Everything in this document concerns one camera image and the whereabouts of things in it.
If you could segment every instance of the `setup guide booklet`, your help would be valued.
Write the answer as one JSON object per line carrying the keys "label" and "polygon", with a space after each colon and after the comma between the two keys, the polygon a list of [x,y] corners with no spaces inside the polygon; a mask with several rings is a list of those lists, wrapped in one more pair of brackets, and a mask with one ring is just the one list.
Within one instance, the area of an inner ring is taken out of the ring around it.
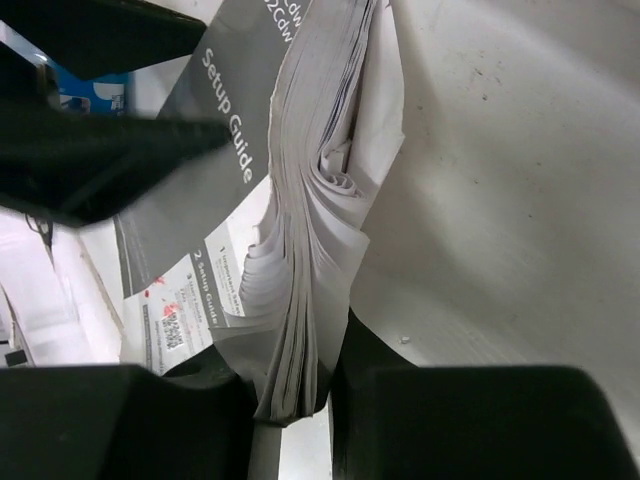
{"label": "setup guide booklet", "polygon": [[221,119],[230,145],[114,219],[123,362],[163,374],[215,344],[258,418],[324,404],[368,244],[349,133],[376,4],[222,4],[159,116]]}

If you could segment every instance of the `barcode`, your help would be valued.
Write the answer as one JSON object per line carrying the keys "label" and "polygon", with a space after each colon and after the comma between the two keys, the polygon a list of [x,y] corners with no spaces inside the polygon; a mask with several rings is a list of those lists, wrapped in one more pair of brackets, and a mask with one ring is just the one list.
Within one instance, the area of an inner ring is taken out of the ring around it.
{"label": "barcode", "polygon": [[184,344],[182,330],[180,329],[180,322],[178,322],[178,314],[176,312],[162,319],[162,328],[168,350],[173,350]]}

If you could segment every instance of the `gray booklet cover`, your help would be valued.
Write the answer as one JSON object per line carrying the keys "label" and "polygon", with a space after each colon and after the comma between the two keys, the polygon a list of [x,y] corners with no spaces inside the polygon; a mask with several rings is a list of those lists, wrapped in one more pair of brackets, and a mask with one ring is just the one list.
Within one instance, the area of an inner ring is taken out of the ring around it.
{"label": "gray booklet cover", "polygon": [[223,119],[233,141],[114,219],[123,320],[137,356],[126,360],[164,373],[229,326],[223,307],[241,316],[246,252],[233,252],[222,230],[267,176],[270,99],[310,2],[226,0],[161,109],[165,117]]}

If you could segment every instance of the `red mark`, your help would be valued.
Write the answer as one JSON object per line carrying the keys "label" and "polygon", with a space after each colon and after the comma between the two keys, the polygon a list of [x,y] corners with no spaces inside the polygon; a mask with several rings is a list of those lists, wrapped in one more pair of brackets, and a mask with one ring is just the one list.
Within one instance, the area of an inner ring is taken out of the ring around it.
{"label": "red mark", "polygon": [[173,313],[177,312],[180,309],[180,305],[178,305],[177,303],[170,303],[169,305],[166,305],[164,307],[164,311],[162,312],[164,314],[165,317],[168,317],[169,315],[172,315]]}

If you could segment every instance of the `booklet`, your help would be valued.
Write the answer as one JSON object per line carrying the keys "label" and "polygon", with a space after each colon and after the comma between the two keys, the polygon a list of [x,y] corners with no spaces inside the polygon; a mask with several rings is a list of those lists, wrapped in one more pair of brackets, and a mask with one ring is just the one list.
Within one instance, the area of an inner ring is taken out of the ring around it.
{"label": "booklet", "polygon": [[231,145],[114,219],[121,361],[162,374],[215,344],[257,418],[320,408],[402,90],[384,2],[226,0],[159,115],[222,119]]}

